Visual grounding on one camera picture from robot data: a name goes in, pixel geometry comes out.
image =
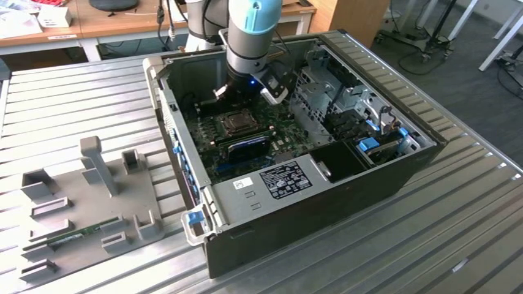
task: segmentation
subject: blue clip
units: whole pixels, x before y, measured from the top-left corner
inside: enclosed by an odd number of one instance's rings
[[[188,225],[198,224],[199,222],[204,221],[204,213],[196,211],[195,213],[188,214]]]
[[[379,147],[379,143],[375,138],[367,138],[359,142],[359,147],[362,148],[363,152],[367,152],[368,150]]]
[[[408,135],[408,131],[407,131],[407,129],[404,127],[400,128],[400,135],[403,137],[407,137],[407,135]]]
[[[175,154],[180,153],[180,152],[181,152],[181,147],[180,147],[180,146],[176,146],[175,148],[172,148],[172,152],[173,152]]]
[[[376,126],[376,125],[374,124],[374,122],[372,122],[370,119],[367,119],[366,122],[367,122],[368,125],[374,128],[374,130],[378,132],[378,131],[379,131],[379,126]]]

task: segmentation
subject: cardboard box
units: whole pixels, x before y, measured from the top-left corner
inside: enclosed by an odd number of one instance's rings
[[[43,28],[67,28],[71,25],[71,13],[67,7],[48,7],[40,10],[37,20]]]

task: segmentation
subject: grey carpet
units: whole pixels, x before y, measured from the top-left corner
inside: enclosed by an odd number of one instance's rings
[[[407,0],[392,0],[392,3],[394,10],[404,10]],[[419,1],[416,11],[411,15],[412,26],[423,3],[424,1]],[[444,6],[444,1],[440,1],[427,26],[435,25]],[[444,36],[452,30],[462,13],[463,10],[454,9],[444,26]],[[424,76],[412,75],[398,66],[400,57],[414,51],[410,46],[388,39],[380,44],[374,44],[371,49],[502,152],[518,164],[523,165],[523,136],[520,132],[523,100],[514,97],[499,84],[496,64],[491,65],[486,72],[478,70],[484,58],[496,46],[496,40],[492,37],[499,28],[500,25],[492,24],[474,15],[458,35],[454,54],[447,62]],[[514,39],[507,49],[515,50],[522,43]],[[410,70],[414,69],[418,72],[420,68],[436,64],[440,58],[431,60],[431,64],[426,66],[422,66],[419,61],[420,58],[408,58],[404,64],[410,66]],[[502,78],[507,86],[518,91],[516,84],[510,80],[510,77],[502,75]]]

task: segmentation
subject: wooden desk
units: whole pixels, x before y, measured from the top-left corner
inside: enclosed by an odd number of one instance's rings
[[[311,32],[344,29],[367,47],[372,45],[390,0],[310,0],[318,12]]]
[[[83,35],[76,1],[67,4],[73,18],[68,28],[43,28],[40,34],[0,39],[0,55],[79,46]]]
[[[105,11],[95,9],[88,0],[76,0],[81,22],[81,34],[84,38],[133,34],[137,32],[155,32],[157,0],[140,0],[140,4],[133,9],[116,12],[108,17]],[[175,23],[175,28],[185,28],[187,23]],[[168,29],[168,14],[165,7],[165,19],[161,29]]]
[[[140,0],[135,10],[109,13],[91,7],[88,0],[71,0],[68,3],[73,25],[64,29],[44,29],[44,33],[0,40],[0,55],[48,49],[83,47],[89,61],[101,60],[97,46],[103,43],[148,39],[157,36],[157,0]],[[290,4],[283,7],[280,23],[298,22],[296,34],[310,30],[315,7]],[[160,35],[168,35],[168,16],[161,25]],[[188,34],[187,23],[175,23],[175,33]],[[69,39],[49,40],[48,37],[71,35]]]
[[[88,0],[77,0],[79,18],[81,22],[83,50],[89,61],[101,60],[97,45],[109,42],[120,42],[136,39],[148,39],[157,36],[156,8],[157,0],[140,0],[136,14],[129,15],[133,10],[116,12],[116,15],[107,17],[108,13],[96,10],[89,6]],[[280,23],[298,22],[296,34],[306,34],[310,30],[311,18],[315,13],[314,7],[303,7],[294,3],[282,9]],[[160,35],[168,35],[168,16],[161,25]],[[175,33],[188,34],[187,23],[175,23]]]

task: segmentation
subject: cable on floor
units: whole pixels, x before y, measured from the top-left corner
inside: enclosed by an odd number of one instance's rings
[[[418,54],[418,53],[422,53],[422,51],[419,50],[419,48],[416,48],[416,51],[408,53],[407,55],[404,55],[404,56],[398,60],[398,65],[400,66],[400,68],[402,68],[406,72],[408,72],[408,73],[412,74],[412,75],[428,75],[436,68],[439,68],[439,67],[443,65],[444,60],[442,60],[440,63],[438,63],[430,70],[427,70],[427,71],[424,71],[424,72],[414,72],[414,71],[408,70],[408,69],[404,67],[404,65],[402,64],[402,62],[403,62],[403,60],[406,60],[408,57],[411,57],[412,55],[415,55],[415,54]]]

